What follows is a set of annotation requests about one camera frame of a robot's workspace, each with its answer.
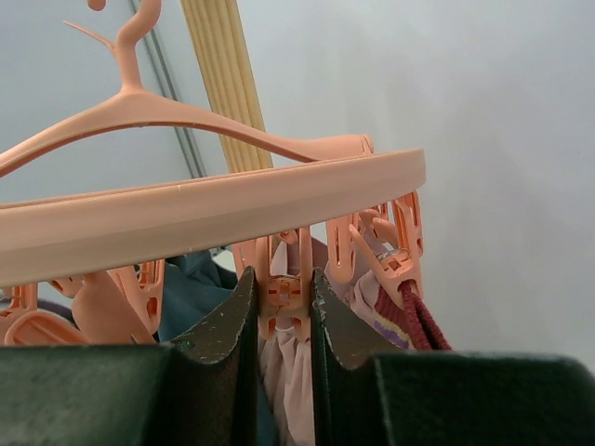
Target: plastic clip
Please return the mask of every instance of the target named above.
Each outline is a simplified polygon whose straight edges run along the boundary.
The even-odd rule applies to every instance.
[[[296,339],[310,337],[312,243],[310,228],[297,230],[299,275],[271,276],[272,236],[256,239],[256,278],[258,283],[258,329],[264,339],[272,339],[277,318],[291,318]]]
[[[355,251],[351,243],[350,225],[355,226],[357,218],[357,214],[349,214],[326,222],[328,271],[339,283],[348,283],[355,273]]]
[[[3,293],[10,298],[10,304],[6,309],[0,310],[0,343],[15,323],[23,314],[37,309],[37,283],[13,286],[3,289]]]
[[[390,202],[394,223],[389,221],[388,207],[366,209],[360,213],[362,230],[372,231],[381,242],[389,243],[392,250],[377,256],[355,226],[350,233],[358,250],[364,256],[370,269],[392,301],[403,307],[399,287],[403,282],[412,281],[420,298],[423,298],[420,257],[423,253],[421,216],[417,192]]]
[[[108,272],[149,333],[154,334],[161,323],[165,261],[141,263],[138,275],[132,266]]]

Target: beige pole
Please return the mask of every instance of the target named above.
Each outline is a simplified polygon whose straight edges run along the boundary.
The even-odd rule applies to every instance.
[[[264,130],[236,0],[180,0],[213,112]],[[220,137],[230,172],[272,167],[271,154]]]

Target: clothes hanger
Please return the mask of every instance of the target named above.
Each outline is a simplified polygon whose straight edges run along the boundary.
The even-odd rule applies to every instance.
[[[423,299],[420,257],[423,253],[421,217],[417,192],[390,202],[394,222],[389,221],[388,207],[383,204],[376,209],[360,213],[359,229],[350,225],[351,237],[358,252],[364,256],[390,299],[403,308],[400,286],[411,281],[414,290]],[[377,256],[365,241],[360,231],[370,230],[374,237],[392,247],[386,254]]]
[[[258,331],[272,339],[277,318],[292,318],[296,339],[310,338],[312,241],[310,228],[297,230],[299,237],[299,276],[271,276],[272,236],[256,240],[255,275],[258,284]]]
[[[0,154],[0,175],[68,142],[138,125],[213,129],[280,154],[303,151],[306,155],[294,157],[299,161],[316,153],[322,158],[337,147],[343,151],[353,141],[298,141],[292,149],[283,138],[144,90],[134,45],[154,25],[160,5],[143,0],[112,46],[123,77],[121,92]],[[357,138],[361,154],[363,143]],[[343,179],[351,177],[360,180]],[[113,269],[309,226],[404,195],[424,180],[423,150],[413,150],[5,205],[0,211],[0,285]]]

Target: light pink cloth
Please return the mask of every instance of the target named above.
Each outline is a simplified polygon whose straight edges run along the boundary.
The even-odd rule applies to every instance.
[[[377,253],[382,245],[372,243]],[[326,246],[312,239],[315,267],[327,267]],[[271,274],[293,274],[298,271],[298,247],[280,243],[271,263]],[[337,283],[325,271],[338,297],[355,314],[373,326],[373,310],[379,284],[361,256],[357,260],[353,279],[346,284]],[[289,321],[277,321],[275,336],[270,341],[258,340],[260,371],[265,391],[279,427],[284,446],[311,446],[314,440],[314,410],[312,399],[310,340],[299,342]]]

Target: metal frame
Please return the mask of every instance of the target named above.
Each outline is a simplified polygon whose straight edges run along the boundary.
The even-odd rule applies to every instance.
[[[133,13],[136,13],[140,1],[128,0]],[[144,45],[149,53],[151,65],[157,77],[157,83],[161,90],[161,94],[173,100],[179,100],[180,94],[176,86],[174,76],[170,70],[167,58],[160,43],[159,35],[155,28],[143,39]],[[190,128],[174,127],[179,146],[186,160],[186,165],[190,171],[192,178],[206,177],[205,164],[201,157],[196,138]]]

